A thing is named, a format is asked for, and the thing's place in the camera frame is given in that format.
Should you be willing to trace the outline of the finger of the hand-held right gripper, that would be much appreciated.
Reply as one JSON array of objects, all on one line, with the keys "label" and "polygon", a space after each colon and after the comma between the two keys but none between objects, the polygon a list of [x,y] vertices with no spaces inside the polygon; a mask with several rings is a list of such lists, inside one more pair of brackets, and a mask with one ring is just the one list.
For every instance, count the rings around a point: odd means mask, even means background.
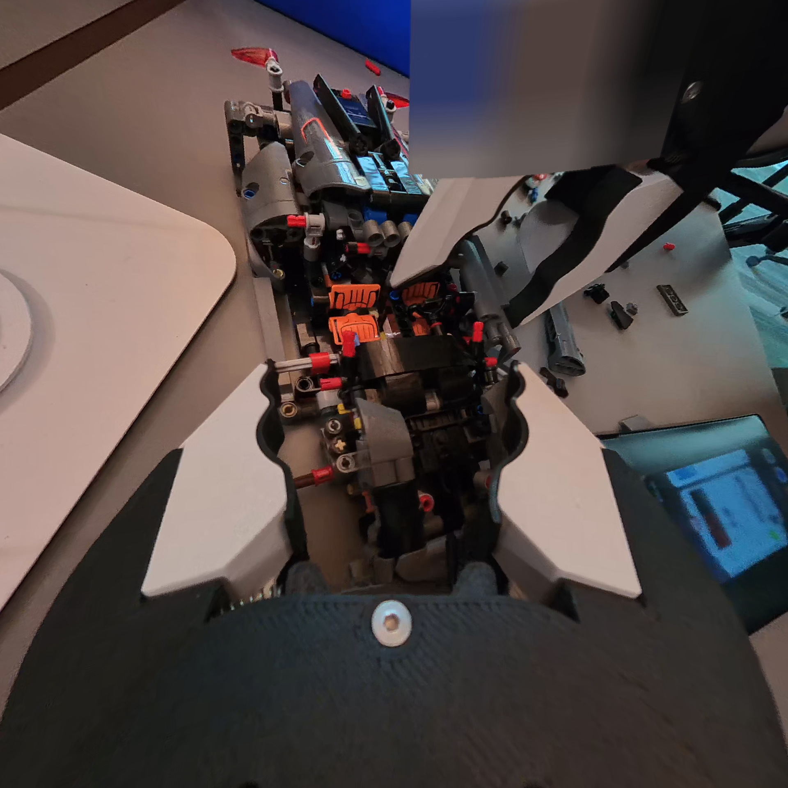
[{"label": "finger of the hand-held right gripper", "polygon": [[401,289],[448,260],[455,246],[491,224],[525,176],[443,178],[404,242],[389,285]]},{"label": "finger of the hand-held right gripper", "polygon": [[507,297],[515,328],[600,278],[683,194],[648,167],[565,172],[518,232],[528,281]]}]

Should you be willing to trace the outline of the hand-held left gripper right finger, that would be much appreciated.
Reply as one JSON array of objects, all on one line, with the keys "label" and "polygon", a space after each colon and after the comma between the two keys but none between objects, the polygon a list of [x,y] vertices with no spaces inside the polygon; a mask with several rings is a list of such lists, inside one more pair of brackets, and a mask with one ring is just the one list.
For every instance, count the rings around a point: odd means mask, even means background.
[{"label": "hand-held left gripper right finger", "polygon": [[629,599],[641,584],[599,439],[527,364],[504,395],[504,458],[490,488],[493,556],[524,598],[565,582]]}]

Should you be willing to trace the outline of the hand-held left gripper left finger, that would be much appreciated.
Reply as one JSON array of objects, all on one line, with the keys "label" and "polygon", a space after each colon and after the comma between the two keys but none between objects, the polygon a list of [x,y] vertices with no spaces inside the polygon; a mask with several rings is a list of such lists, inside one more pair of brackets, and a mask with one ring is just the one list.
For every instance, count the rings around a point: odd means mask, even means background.
[{"label": "hand-held left gripper left finger", "polygon": [[141,591],[152,598],[220,581],[232,600],[308,560],[290,468],[278,452],[278,371],[258,365],[182,443]]}]

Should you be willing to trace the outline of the grey lego side panel assembly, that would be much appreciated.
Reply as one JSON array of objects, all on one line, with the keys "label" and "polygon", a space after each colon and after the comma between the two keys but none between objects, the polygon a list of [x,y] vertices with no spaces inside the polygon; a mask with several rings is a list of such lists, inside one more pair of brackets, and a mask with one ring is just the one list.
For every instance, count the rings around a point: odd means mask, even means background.
[{"label": "grey lego side panel assembly", "polygon": [[497,274],[478,236],[460,241],[456,247],[458,271],[465,289],[475,293],[474,313],[484,324],[487,346],[498,348],[498,360],[509,362],[521,350],[504,307]]}]

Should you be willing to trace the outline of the lego car model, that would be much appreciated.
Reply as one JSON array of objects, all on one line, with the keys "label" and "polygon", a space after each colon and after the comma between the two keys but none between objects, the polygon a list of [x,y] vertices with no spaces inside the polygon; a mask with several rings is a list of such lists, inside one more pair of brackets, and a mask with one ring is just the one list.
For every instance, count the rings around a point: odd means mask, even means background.
[{"label": "lego car model", "polygon": [[482,560],[481,538],[499,382],[457,264],[401,289],[389,285],[436,181],[410,170],[408,106],[374,84],[365,93],[284,78],[269,47],[231,50],[262,68],[271,104],[229,100],[224,117],[248,259],[271,294],[261,318],[289,316],[282,423],[314,419],[326,460],[301,488],[346,485],[364,557],[354,586],[450,587]]}]

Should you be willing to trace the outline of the grey curved lego panel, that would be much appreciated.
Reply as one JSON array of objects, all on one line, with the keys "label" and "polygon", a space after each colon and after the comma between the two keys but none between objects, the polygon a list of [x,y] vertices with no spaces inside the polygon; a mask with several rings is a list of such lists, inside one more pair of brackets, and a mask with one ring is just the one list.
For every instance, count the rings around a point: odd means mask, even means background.
[{"label": "grey curved lego panel", "polygon": [[586,374],[586,362],[577,346],[564,302],[545,311],[547,368],[559,377],[577,378]]}]

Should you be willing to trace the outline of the smartphone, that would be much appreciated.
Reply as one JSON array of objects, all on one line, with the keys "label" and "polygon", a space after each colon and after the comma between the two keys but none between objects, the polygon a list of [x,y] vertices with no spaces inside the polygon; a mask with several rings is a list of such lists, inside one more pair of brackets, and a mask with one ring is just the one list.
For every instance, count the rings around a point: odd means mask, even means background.
[{"label": "smartphone", "polygon": [[763,441],[651,474],[648,490],[726,584],[787,547],[786,458]]}]

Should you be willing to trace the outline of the blue box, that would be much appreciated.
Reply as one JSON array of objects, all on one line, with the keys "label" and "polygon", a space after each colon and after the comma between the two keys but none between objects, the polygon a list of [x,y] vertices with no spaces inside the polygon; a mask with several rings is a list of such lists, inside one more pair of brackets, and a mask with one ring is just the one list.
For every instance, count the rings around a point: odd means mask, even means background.
[{"label": "blue box", "polygon": [[261,1],[261,5],[410,74],[410,1]]}]

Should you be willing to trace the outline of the clear round disc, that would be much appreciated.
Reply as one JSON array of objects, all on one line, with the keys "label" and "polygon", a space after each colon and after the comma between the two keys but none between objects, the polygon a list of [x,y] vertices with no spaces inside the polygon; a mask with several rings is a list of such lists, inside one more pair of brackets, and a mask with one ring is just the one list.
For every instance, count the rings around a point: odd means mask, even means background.
[{"label": "clear round disc", "polygon": [[23,292],[1,274],[1,391],[25,365],[34,338],[30,307]]}]

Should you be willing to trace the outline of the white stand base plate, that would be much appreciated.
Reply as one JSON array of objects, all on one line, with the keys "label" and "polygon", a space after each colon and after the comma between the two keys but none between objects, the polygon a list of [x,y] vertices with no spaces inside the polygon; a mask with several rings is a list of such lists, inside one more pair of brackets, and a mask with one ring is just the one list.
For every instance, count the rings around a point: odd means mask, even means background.
[{"label": "white stand base plate", "polygon": [[2,135],[2,273],[34,338],[2,391],[5,607],[236,274],[222,234]]}]

